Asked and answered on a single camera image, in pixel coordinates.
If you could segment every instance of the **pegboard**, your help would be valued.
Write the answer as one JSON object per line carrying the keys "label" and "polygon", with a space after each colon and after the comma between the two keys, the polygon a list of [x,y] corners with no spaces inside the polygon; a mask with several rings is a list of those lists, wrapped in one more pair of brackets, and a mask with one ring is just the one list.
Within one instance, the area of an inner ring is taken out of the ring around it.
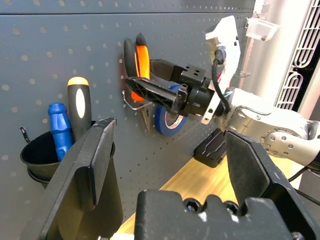
{"label": "pegboard", "polygon": [[255,0],[2,0],[5,14],[252,13]]}
{"label": "pegboard", "polygon": [[[236,11],[242,13],[231,13],[232,9],[228,9],[229,13],[200,13],[208,8],[202,5],[201,9],[192,10],[184,3],[181,10],[174,12],[189,9],[197,13],[128,14],[173,10],[152,10],[151,1],[144,2],[145,10],[136,8],[136,4],[141,7],[140,1],[132,1],[132,10],[128,7],[130,3],[124,8],[124,4],[118,3],[118,11],[114,8],[99,10],[99,1],[85,1],[85,7],[80,5],[82,1],[63,1],[63,7],[59,5],[62,1],[55,1],[56,5],[53,2],[5,0],[0,3],[3,13],[22,10],[31,13],[0,15],[0,181],[3,183],[0,232],[3,239],[18,238],[44,192],[39,183],[29,178],[26,166],[20,161],[19,154],[26,143],[19,128],[25,127],[30,139],[49,131],[48,106],[53,102],[68,105],[70,78],[82,76],[89,81],[93,120],[117,118],[114,164],[126,220],[135,211],[138,193],[143,189],[159,189],[188,162],[194,148],[215,126],[200,124],[200,117],[190,116],[178,134],[165,137],[155,129],[153,115],[157,106],[153,105],[151,129],[147,132],[141,113],[130,109],[122,98],[126,77],[124,40],[135,39],[141,32],[151,59],[161,58],[181,66],[192,64],[209,70],[204,32],[221,18],[234,15],[243,56],[247,41],[244,26],[246,17],[252,15],[251,10],[245,13],[239,6]],[[251,0],[234,2],[254,7]],[[225,11],[224,7],[234,7],[231,1],[215,3],[217,8],[221,6],[221,12]],[[80,7],[73,9],[73,4]],[[119,14],[63,14],[71,10]],[[57,11],[62,14],[33,14]]]}

